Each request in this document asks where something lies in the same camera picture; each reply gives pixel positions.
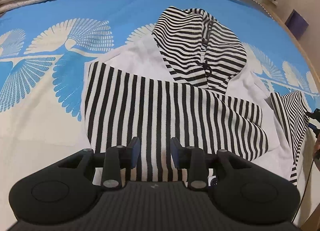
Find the person right hand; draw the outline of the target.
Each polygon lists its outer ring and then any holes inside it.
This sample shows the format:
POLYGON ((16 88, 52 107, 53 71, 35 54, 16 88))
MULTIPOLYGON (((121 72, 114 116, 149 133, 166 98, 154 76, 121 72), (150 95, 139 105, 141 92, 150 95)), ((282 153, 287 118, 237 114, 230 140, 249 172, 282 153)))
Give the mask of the person right hand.
POLYGON ((313 147, 313 154, 312 156, 315 157, 316 156, 316 153, 318 152, 318 150, 320 149, 320 136, 318 136, 316 142, 315 142, 315 145, 313 147))

